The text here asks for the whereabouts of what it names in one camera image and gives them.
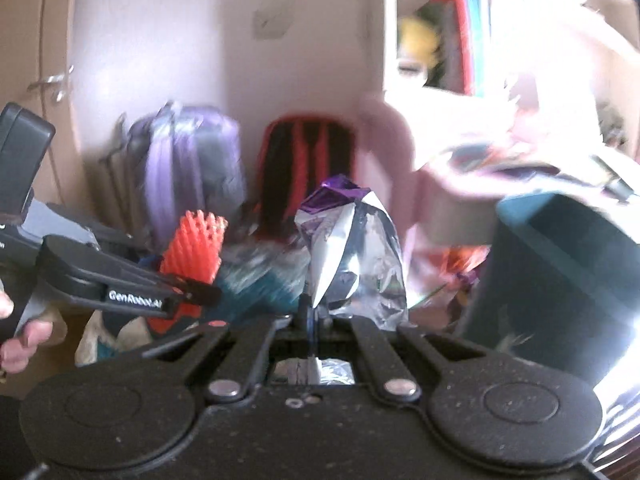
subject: metal rivet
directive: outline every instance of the metal rivet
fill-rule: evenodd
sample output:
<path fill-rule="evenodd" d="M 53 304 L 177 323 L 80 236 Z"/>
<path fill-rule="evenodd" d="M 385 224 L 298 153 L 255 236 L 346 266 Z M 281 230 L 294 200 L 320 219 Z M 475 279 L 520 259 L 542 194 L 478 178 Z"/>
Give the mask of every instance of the metal rivet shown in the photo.
<path fill-rule="evenodd" d="M 240 393 L 240 384 L 229 379 L 219 379 L 209 385 L 209 392 L 217 397 L 235 397 Z"/>
<path fill-rule="evenodd" d="M 418 385 L 409 379 L 391 379 L 385 383 L 385 390 L 396 397 L 409 397 L 418 390 Z"/>
<path fill-rule="evenodd" d="M 302 399 L 287 399 L 284 401 L 285 405 L 289 408 L 293 408 L 294 410 L 298 410 L 305 405 Z"/>
<path fill-rule="evenodd" d="M 318 394 L 309 394 L 305 396 L 305 402 L 307 404 L 320 404 L 322 402 L 322 396 Z"/>

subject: red and black backpack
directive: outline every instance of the red and black backpack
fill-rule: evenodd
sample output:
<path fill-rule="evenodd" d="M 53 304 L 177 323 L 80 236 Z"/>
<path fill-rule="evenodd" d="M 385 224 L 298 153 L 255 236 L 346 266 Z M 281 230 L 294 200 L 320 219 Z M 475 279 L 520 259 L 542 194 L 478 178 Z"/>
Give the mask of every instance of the red and black backpack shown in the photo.
<path fill-rule="evenodd" d="M 281 233 L 323 180 L 336 174 L 352 177 L 354 158 L 354 131 L 341 120 L 290 115 L 273 121 L 258 159 L 261 232 Z"/>

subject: dark blue bin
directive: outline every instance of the dark blue bin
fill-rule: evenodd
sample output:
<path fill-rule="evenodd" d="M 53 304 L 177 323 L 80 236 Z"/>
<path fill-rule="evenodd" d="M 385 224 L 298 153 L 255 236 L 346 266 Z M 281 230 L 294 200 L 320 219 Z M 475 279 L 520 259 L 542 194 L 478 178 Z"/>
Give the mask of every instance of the dark blue bin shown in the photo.
<path fill-rule="evenodd" d="M 598 384 L 625 354 L 640 314 L 640 249 L 559 194 L 497 205 L 494 243 L 456 333 Z"/>

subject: wooden cabinet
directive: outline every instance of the wooden cabinet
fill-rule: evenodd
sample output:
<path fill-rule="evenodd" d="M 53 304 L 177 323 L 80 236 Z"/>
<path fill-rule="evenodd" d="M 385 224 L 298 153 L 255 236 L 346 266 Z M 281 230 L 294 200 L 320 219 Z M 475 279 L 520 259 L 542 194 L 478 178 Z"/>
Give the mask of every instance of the wooden cabinet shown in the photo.
<path fill-rule="evenodd" d="M 0 0 L 0 108 L 17 102 L 56 136 L 34 181 L 36 197 L 91 212 L 76 143 L 69 45 L 74 0 Z"/>

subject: white wall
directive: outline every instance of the white wall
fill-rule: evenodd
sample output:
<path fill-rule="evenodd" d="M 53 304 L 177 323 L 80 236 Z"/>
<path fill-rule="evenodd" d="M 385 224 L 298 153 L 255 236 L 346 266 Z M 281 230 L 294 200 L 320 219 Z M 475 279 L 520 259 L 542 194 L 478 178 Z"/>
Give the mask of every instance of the white wall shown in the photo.
<path fill-rule="evenodd" d="M 254 11 L 283 2 L 294 4 L 286 35 L 254 40 Z M 175 98 L 240 122 L 252 182 L 274 118 L 354 118 L 368 77 L 365 22 L 365 0 L 76 0 L 74 105 L 90 173 L 95 180 L 92 162 L 112 145 L 121 113 L 133 120 Z"/>

